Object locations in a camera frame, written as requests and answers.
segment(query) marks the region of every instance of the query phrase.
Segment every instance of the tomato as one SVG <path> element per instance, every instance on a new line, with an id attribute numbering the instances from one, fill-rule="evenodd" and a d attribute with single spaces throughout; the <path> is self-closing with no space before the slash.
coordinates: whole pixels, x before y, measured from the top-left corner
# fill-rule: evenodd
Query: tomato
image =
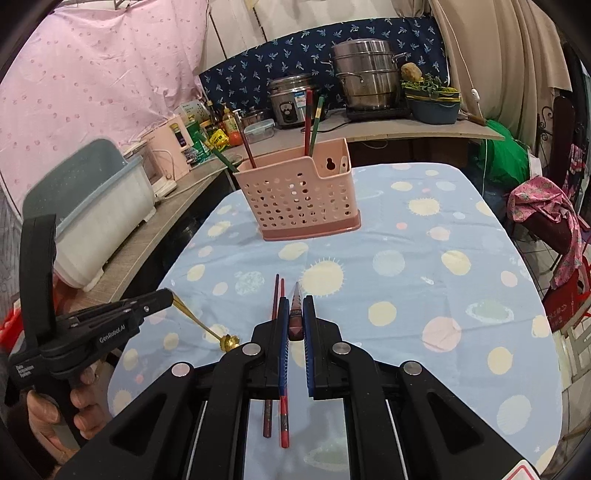
<path id="1" fill-rule="evenodd" d="M 240 132 L 232 132 L 228 135 L 230 139 L 230 145 L 233 147 L 237 147 L 238 145 L 242 145 L 242 137 L 240 136 Z"/>

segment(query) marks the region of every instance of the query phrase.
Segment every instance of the green plastic bag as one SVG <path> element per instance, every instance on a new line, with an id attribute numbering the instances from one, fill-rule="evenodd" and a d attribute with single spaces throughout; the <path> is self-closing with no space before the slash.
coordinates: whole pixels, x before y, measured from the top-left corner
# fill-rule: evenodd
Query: green plastic bag
<path id="1" fill-rule="evenodd" d="M 504 140 L 486 140 L 488 155 L 486 179 L 499 183 L 509 192 L 530 178 L 527 152 L 499 122 L 487 120 L 487 126 L 505 137 Z M 480 145 L 477 165 L 484 169 L 485 143 Z"/>

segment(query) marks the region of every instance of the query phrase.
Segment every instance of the blue basket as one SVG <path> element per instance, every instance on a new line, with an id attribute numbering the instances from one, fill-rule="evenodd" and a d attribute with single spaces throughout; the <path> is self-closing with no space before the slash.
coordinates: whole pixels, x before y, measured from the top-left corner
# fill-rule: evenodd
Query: blue basket
<path id="1" fill-rule="evenodd" d="M 460 111 L 460 102 L 409 99 L 408 106 L 415 120 L 431 125 L 453 125 Z"/>

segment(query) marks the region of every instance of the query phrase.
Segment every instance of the plastic food container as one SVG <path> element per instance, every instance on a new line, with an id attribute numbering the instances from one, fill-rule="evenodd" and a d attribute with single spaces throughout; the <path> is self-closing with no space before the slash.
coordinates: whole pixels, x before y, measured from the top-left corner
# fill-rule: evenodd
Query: plastic food container
<path id="1" fill-rule="evenodd" d="M 244 134 L 249 143 L 256 143 L 267 138 L 271 138 L 275 135 L 275 121 L 270 118 L 269 120 L 263 120 L 252 125 L 248 125 L 244 129 Z"/>
<path id="2" fill-rule="evenodd" d="M 57 215 L 54 269 L 70 287 L 89 291 L 109 257 L 156 209 L 142 157 L 127 162 L 109 140 L 98 139 L 45 175 L 22 212 Z"/>

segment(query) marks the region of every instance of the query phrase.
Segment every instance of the human hand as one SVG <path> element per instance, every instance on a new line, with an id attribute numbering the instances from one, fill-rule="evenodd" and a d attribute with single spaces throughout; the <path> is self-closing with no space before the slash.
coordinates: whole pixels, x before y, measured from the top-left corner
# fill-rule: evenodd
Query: human hand
<path id="1" fill-rule="evenodd" d="M 85 439 L 90 440 L 105 426 L 106 416 L 98 404 L 94 370 L 90 367 L 84 370 L 80 380 L 83 385 L 70 392 L 72 404 L 80 410 L 74 416 L 74 425 Z M 31 390 L 27 394 L 27 409 L 29 425 L 37 440 L 60 464 L 64 464 L 76 451 L 64 447 L 53 429 L 61 420 L 57 407 Z"/>

